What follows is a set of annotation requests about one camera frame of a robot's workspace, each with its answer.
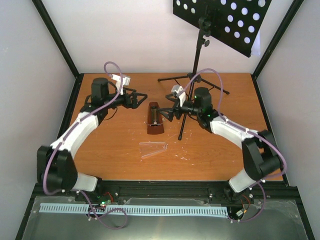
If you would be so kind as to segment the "clear plastic metronome cover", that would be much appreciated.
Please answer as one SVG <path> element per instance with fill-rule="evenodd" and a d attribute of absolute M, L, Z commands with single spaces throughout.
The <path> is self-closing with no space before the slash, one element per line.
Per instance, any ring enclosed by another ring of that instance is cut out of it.
<path fill-rule="evenodd" d="M 166 142 L 140 142 L 139 150 L 142 159 L 146 159 L 167 150 Z"/>

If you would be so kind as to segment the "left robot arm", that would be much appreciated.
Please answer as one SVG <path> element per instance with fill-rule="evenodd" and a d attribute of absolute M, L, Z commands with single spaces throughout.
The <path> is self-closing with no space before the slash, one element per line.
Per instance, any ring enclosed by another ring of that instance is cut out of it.
<path fill-rule="evenodd" d="M 74 157 L 86 138 L 103 122 L 109 109 L 123 106 L 136 109 L 147 99 L 147 94 L 128 88 L 129 77 L 112 75 L 113 83 L 106 78 L 95 78 L 91 94 L 84 101 L 75 121 L 51 145 L 37 150 L 37 179 L 45 194 L 86 191 L 92 201 L 103 198 L 104 188 L 96 176 L 78 172 Z"/>

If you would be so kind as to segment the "brown wooden metronome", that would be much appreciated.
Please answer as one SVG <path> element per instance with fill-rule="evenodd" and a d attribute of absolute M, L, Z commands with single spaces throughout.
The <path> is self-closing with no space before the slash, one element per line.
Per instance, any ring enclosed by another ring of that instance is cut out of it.
<path fill-rule="evenodd" d="M 147 112 L 147 134 L 159 135 L 165 132 L 163 120 L 159 113 L 159 104 L 157 102 L 150 102 Z"/>

